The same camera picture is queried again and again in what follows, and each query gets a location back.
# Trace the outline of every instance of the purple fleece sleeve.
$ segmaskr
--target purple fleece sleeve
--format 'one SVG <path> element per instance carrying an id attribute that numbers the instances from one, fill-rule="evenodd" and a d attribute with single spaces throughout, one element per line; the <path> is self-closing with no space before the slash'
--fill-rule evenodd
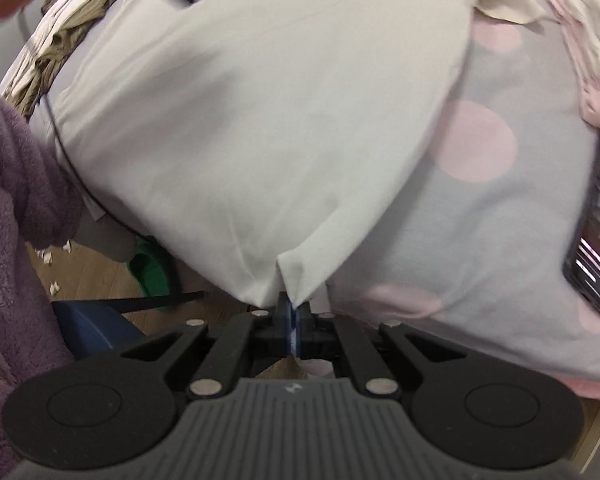
<path id="1" fill-rule="evenodd" d="M 2 98 L 0 188 L 11 195 L 20 234 L 35 248 L 60 246 L 74 236 L 82 210 L 80 193 Z"/>

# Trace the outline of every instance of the person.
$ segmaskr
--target person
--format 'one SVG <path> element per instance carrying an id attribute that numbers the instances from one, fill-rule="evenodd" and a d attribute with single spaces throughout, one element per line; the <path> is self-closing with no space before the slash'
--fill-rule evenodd
<path id="1" fill-rule="evenodd" d="M 0 19 L 30 1 L 0 0 Z M 21 382 L 73 359 L 26 242 L 62 246 L 77 231 L 82 207 L 55 158 L 0 97 L 0 410 Z M 0 478 L 15 465 L 0 424 Z"/>

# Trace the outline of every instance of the pink circle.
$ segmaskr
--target pink circle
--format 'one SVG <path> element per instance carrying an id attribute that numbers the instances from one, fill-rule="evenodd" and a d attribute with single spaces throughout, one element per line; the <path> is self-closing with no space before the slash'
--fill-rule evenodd
<path id="1" fill-rule="evenodd" d="M 476 12 L 471 24 L 474 41 L 492 52 L 510 52 L 522 46 L 522 35 L 517 27 Z"/>
<path id="2" fill-rule="evenodd" d="M 374 303 L 374 316 L 380 320 L 392 317 L 420 319 L 443 308 L 442 300 L 433 292 L 396 283 L 376 285 L 366 292 L 364 299 Z"/>
<path id="3" fill-rule="evenodd" d="M 600 314 L 580 297 L 578 297 L 578 320 L 587 332 L 600 334 Z"/>
<path id="4" fill-rule="evenodd" d="M 429 154 L 450 176 L 484 182 L 511 169 L 518 142 L 507 123 L 488 108 L 451 101 L 442 110 Z"/>

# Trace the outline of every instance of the gray ribbed panel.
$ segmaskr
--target gray ribbed panel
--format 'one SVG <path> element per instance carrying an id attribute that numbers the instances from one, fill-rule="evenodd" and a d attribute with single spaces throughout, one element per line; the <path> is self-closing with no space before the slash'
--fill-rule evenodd
<path id="1" fill-rule="evenodd" d="M 348 379 L 241 380 L 224 399 L 194 402 L 170 436 L 124 465 L 94 472 L 24 463 L 10 480 L 573 480 L 566 463 L 525 472 L 478 469 L 425 442 L 393 401 Z"/>

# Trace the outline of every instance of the polka dot sheet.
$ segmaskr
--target polka dot sheet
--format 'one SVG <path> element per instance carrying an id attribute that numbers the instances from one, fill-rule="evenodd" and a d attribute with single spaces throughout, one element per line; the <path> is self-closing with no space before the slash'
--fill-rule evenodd
<path id="1" fill-rule="evenodd" d="M 561 273 L 595 134 L 560 30 L 477 14 L 470 33 L 426 156 L 329 281 L 332 307 L 405 320 L 600 397 L 600 316 Z"/>

